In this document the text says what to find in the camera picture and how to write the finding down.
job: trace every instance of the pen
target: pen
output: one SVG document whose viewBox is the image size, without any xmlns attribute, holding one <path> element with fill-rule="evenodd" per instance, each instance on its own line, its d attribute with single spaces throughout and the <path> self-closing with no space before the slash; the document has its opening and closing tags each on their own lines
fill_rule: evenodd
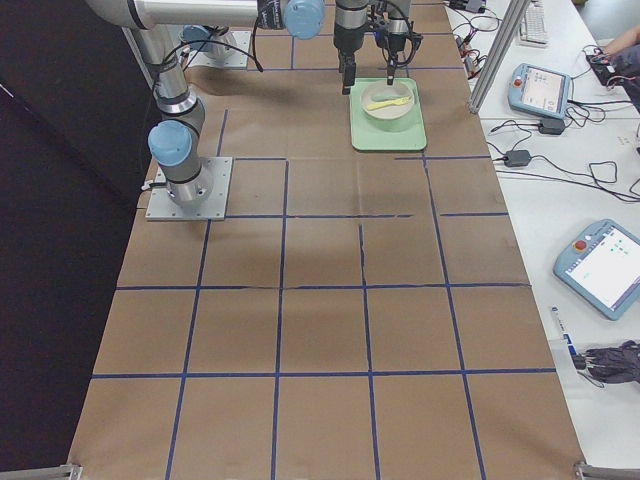
<svg viewBox="0 0 640 480">
<path fill-rule="evenodd" d="M 567 329 L 564 328 L 564 323 L 562 323 L 562 320 L 560 319 L 560 311 L 558 310 L 558 307 L 551 307 L 551 315 L 553 315 L 553 318 L 556 320 L 556 323 L 558 324 L 558 326 L 560 327 L 560 332 L 562 333 L 562 338 L 564 338 L 567 342 L 567 347 L 569 348 L 569 353 L 571 355 L 577 355 L 576 353 L 576 349 L 573 346 L 573 342 L 571 341 L 571 337 L 569 336 L 569 333 L 567 332 Z"/>
</svg>

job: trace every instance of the metal pole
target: metal pole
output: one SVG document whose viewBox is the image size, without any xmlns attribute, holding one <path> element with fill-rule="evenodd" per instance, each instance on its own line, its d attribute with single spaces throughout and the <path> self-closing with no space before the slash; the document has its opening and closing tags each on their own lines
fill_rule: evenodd
<svg viewBox="0 0 640 480">
<path fill-rule="evenodd" d="M 576 463 L 574 465 L 576 476 L 579 480 L 589 478 L 600 480 L 639 480 L 640 470 L 623 470 L 617 468 L 592 467 L 586 463 Z"/>
<path fill-rule="evenodd" d="M 0 480 L 80 480 L 81 475 L 81 466 L 68 464 L 53 468 L 2 472 Z"/>
<path fill-rule="evenodd" d="M 468 105 L 471 113 L 478 113 L 480 111 L 482 102 L 484 102 L 484 99 L 493 84 L 493 80 L 498 73 L 500 64 L 502 63 L 504 56 L 507 54 L 507 50 L 509 49 L 513 36 L 520 27 L 520 22 L 527 11 L 530 1 L 531 0 L 511 0 L 509 3 L 502 25 L 498 30 L 496 39 L 493 41 L 493 45 L 491 45 L 491 50 L 489 50 L 489 54 L 487 55 L 486 63 L 482 72 L 480 72 L 478 82 L 476 83 L 473 93 L 469 98 Z"/>
</svg>

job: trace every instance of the screen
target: screen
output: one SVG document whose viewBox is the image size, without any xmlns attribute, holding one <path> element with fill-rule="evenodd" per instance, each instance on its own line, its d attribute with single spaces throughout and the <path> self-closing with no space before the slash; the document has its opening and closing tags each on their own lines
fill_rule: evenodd
<svg viewBox="0 0 640 480">
<path fill-rule="evenodd" d="M 640 284 L 640 245 L 611 226 L 566 273 L 615 310 Z"/>
<path fill-rule="evenodd" d="M 549 112 L 560 112 L 564 77 L 557 73 L 529 67 L 526 78 L 522 90 L 522 103 Z"/>
</svg>

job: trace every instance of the person's arm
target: person's arm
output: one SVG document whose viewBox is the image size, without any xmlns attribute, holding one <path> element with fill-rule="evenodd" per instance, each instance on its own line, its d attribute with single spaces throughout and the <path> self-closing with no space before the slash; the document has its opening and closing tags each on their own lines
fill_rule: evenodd
<svg viewBox="0 0 640 480">
<path fill-rule="evenodd" d="M 640 43 L 640 25 L 624 32 L 609 45 L 604 47 L 602 51 L 610 56 L 617 55 L 625 48 L 632 47 L 637 43 Z"/>
</svg>

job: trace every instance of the cable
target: cable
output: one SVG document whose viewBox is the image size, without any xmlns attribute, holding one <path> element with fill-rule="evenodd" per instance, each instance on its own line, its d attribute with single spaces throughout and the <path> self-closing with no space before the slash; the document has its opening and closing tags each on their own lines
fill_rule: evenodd
<svg viewBox="0 0 640 480">
<path fill-rule="evenodd" d="M 576 75 L 575 77 L 571 77 L 571 80 L 575 80 L 577 78 L 582 77 L 583 75 L 586 75 L 587 73 L 589 73 L 591 71 L 591 69 L 585 70 L 584 72 L 582 72 L 580 75 Z"/>
<path fill-rule="evenodd" d="M 387 5 L 391 5 L 393 8 L 395 8 L 398 12 L 400 12 L 400 15 L 402 15 L 402 19 L 404 20 L 404 23 L 407 25 L 407 33 L 409 34 L 409 42 L 411 43 L 411 50 L 409 51 L 409 56 L 405 58 L 404 61 L 402 62 L 398 62 L 396 67 L 406 67 L 407 65 L 409 65 L 412 61 L 413 58 L 416 55 L 416 46 L 415 46 L 415 35 L 413 32 L 413 22 L 411 20 L 409 20 L 409 18 L 404 14 L 404 12 L 402 11 L 402 9 L 394 2 L 392 2 L 391 0 L 384 0 L 383 2 L 384 5 L 384 10 L 387 10 Z"/>
<path fill-rule="evenodd" d="M 149 190 L 153 190 L 154 188 L 166 186 L 167 182 L 154 182 L 153 180 L 147 180 L 146 182 L 144 182 L 142 187 L 140 187 L 140 190 L 142 190 L 143 192 L 147 192 Z"/>
<path fill-rule="evenodd" d="M 228 44 L 228 43 L 220 42 L 220 41 L 218 41 L 218 40 L 190 40 L 190 41 L 188 41 L 188 42 L 182 42 L 182 44 L 181 44 L 181 45 L 179 45 L 179 46 L 177 46 L 176 48 L 172 49 L 172 50 L 171 50 L 171 51 L 170 51 L 170 52 L 169 52 L 169 53 L 164 57 L 164 59 L 162 60 L 162 63 L 160 63 L 160 64 L 159 64 L 159 65 L 157 65 L 157 66 L 158 66 L 158 67 L 165 67 L 165 66 L 171 65 L 171 63 L 170 63 L 171 57 L 172 57 L 172 56 L 173 56 L 173 55 L 174 55 L 178 50 L 180 50 L 181 48 L 184 48 L 184 47 L 185 47 L 185 46 L 187 46 L 187 45 L 193 45 L 193 44 L 196 44 L 196 43 L 213 43 L 213 44 L 216 44 L 216 45 L 222 45 L 223 47 L 230 48 L 230 49 L 232 49 L 232 50 L 235 50 L 235 51 L 237 51 L 237 52 L 242 53 L 243 55 L 246 55 L 248 58 L 250 58 L 251 60 L 253 60 L 253 61 L 254 61 L 254 63 L 256 64 L 256 67 L 258 68 L 258 70 L 259 70 L 260 72 L 262 72 L 262 71 L 264 70 L 264 69 L 262 68 L 262 65 L 261 65 L 261 64 L 260 64 L 260 62 L 258 61 L 258 59 L 257 59 L 254 55 L 252 55 L 251 53 L 249 53 L 249 52 L 245 52 L 244 50 L 242 50 L 241 48 L 236 47 L 235 45 L 230 45 L 230 44 Z"/>
<path fill-rule="evenodd" d="M 495 133 L 498 130 L 504 128 L 504 127 L 516 127 L 518 130 L 521 130 L 521 131 L 527 133 L 527 136 L 525 138 L 522 138 L 522 139 L 518 140 L 515 143 L 515 145 L 512 148 L 509 149 L 509 150 L 515 150 L 518 145 L 520 145 L 522 142 L 525 142 L 525 141 L 529 140 L 533 136 L 533 131 L 532 130 L 528 130 L 528 129 L 522 128 L 522 127 L 540 127 L 540 123 L 518 123 L 515 120 L 507 120 L 507 121 L 503 122 L 502 124 L 498 125 L 497 127 L 493 127 L 489 131 L 489 133 Z M 500 153 L 501 155 L 503 155 L 503 156 L 506 155 L 505 153 L 501 152 L 495 145 L 493 145 L 493 144 L 491 144 L 489 142 L 487 142 L 487 144 L 492 146 L 493 148 L 495 148 L 496 151 L 498 153 Z"/>
<path fill-rule="evenodd" d="M 591 117 L 592 112 L 598 112 L 602 115 L 599 119 Z M 578 128 L 583 128 L 587 122 L 602 123 L 607 118 L 607 111 L 600 107 L 586 107 L 586 106 L 569 106 L 565 111 L 565 117 L 569 119 L 569 125 L 575 125 Z"/>
<path fill-rule="evenodd" d="M 569 103 L 573 103 L 574 105 L 578 105 L 578 106 L 593 106 L 593 105 L 614 105 L 617 103 L 626 103 L 626 104 L 632 104 L 633 102 L 631 100 L 611 100 L 608 102 L 579 102 L 577 100 L 567 100 Z"/>
<path fill-rule="evenodd" d="M 622 85 L 623 82 L 628 81 L 628 82 L 632 82 L 633 80 L 635 80 L 636 77 L 625 77 L 623 75 L 614 75 L 613 77 L 609 78 L 609 80 L 607 80 L 607 90 L 611 90 L 614 87 L 617 87 L 618 85 Z"/>
<path fill-rule="evenodd" d="M 481 27 L 476 27 L 475 25 L 473 25 L 473 21 L 474 20 L 480 20 L 482 18 L 488 18 L 490 20 L 495 20 L 496 21 L 496 26 L 493 28 L 481 28 Z M 469 21 L 469 25 L 471 25 L 471 27 L 473 29 L 475 29 L 478 32 L 484 32 L 484 33 L 490 33 L 490 32 L 495 32 L 496 30 L 498 30 L 498 28 L 500 28 L 500 23 L 502 23 L 502 19 L 498 18 L 498 16 L 494 13 L 494 16 L 491 15 L 476 15 L 475 17 L 473 17 L 470 21 Z"/>
<path fill-rule="evenodd" d="M 579 172 L 571 172 L 569 170 L 565 170 L 563 168 L 560 168 L 556 164 L 551 162 L 544 155 L 534 155 L 531 158 L 532 159 L 533 158 L 542 158 L 543 160 L 547 161 L 550 165 L 552 165 L 554 168 L 560 170 L 561 172 L 568 173 L 570 175 L 587 177 L 587 178 L 591 179 L 593 181 L 593 183 L 584 183 L 584 182 L 579 182 L 577 180 L 569 180 L 569 179 L 566 179 L 566 178 L 552 177 L 552 176 L 549 176 L 549 175 L 541 175 L 541 174 L 537 174 L 537 173 L 529 173 L 529 172 L 522 172 L 522 171 L 515 171 L 515 170 L 496 170 L 496 172 L 497 173 L 505 173 L 505 174 L 509 174 L 509 175 L 521 175 L 521 176 L 525 176 L 525 177 L 539 178 L 539 179 L 544 179 L 544 180 L 553 180 L 553 181 L 557 181 L 557 182 L 569 183 L 571 185 L 579 185 L 579 186 L 582 186 L 582 187 L 587 187 L 587 188 L 592 188 L 594 190 L 599 190 L 599 191 L 604 192 L 604 193 L 606 193 L 608 195 L 611 195 L 612 197 L 614 197 L 617 200 L 620 200 L 621 202 L 624 202 L 624 203 L 640 203 L 640 194 L 634 192 L 634 190 L 633 190 L 634 187 L 640 183 L 640 179 L 636 180 L 629 187 L 629 189 L 628 189 L 629 193 L 617 192 L 615 190 L 611 190 L 611 189 L 603 186 L 603 184 L 605 184 L 605 185 L 611 184 L 612 185 L 612 184 L 614 184 L 614 183 L 616 183 L 618 181 L 618 165 L 615 162 L 612 162 L 612 161 L 592 162 L 592 163 L 589 164 L 589 174 L 586 174 L 586 173 L 579 173 Z M 594 167 L 600 166 L 600 165 L 613 165 L 614 166 L 614 178 L 613 178 L 613 180 L 602 180 L 602 179 L 598 178 L 595 175 Z"/>
<path fill-rule="evenodd" d="M 211 40 L 211 37 L 213 37 L 214 33 L 215 33 L 215 32 L 211 32 L 211 33 L 209 34 L 209 36 L 207 37 L 207 41 L 208 41 L 208 40 Z M 183 72 L 186 72 L 186 71 L 187 71 L 187 68 L 189 68 L 189 65 L 191 65 L 191 63 L 192 63 L 192 62 L 193 62 L 193 60 L 198 56 L 198 54 L 199 54 L 200 52 L 202 52 L 202 50 L 204 49 L 205 45 L 206 45 L 206 43 L 202 42 L 202 45 L 200 45 L 200 47 L 198 48 L 198 50 L 196 51 L 196 53 L 194 53 L 194 54 L 193 54 L 193 56 L 191 57 L 191 59 L 189 59 L 189 61 L 187 62 L 187 64 L 182 68 L 182 71 L 183 71 Z"/>
<path fill-rule="evenodd" d="M 251 30 L 251 52 L 253 53 L 253 61 L 256 64 L 256 68 L 259 72 L 263 72 L 264 69 L 262 65 L 258 61 L 258 54 L 256 53 L 256 37 L 258 35 L 258 23 L 260 22 L 260 16 L 267 11 L 268 8 L 272 7 L 275 3 L 274 0 L 270 0 L 265 3 L 264 6 L 258 11 L 258 16 L 256 17 L 256 21 L 253 24 L 253 29 Z"/>
<path fill-rule="evenodd" d="M 483 63 L 484 61 L 486 61 L 486 60 L 487 60 L 487 58 L 488 58 L 488 57 L 487 57 L 487 55 L 483 55 L 483 56 L 482 56 L 482 57 L 480 57 L 480 58 L 476 58 L 476 60 L 475 60 L 475 64 L 476 64 L 476 65 L 475 65 L 475 66 L 476 66 L 476 67 L 479 67 L 481 63 Z M 474 71 L 471 75 L 469 75 L 469 77 L 467 78 L 467 80 L 471 80 L 471 79 L 473 79 L 473 78 L 476 78 L 478 75 L 480 75 L 480 72 L 482 72 L 482 69 L 483 69 L 483 68 L 484 68 L 484 67 L 480 67 L 480 68 L 478 68 L 478 69 L 477 69 L 476 71 Z"/>
</svg>

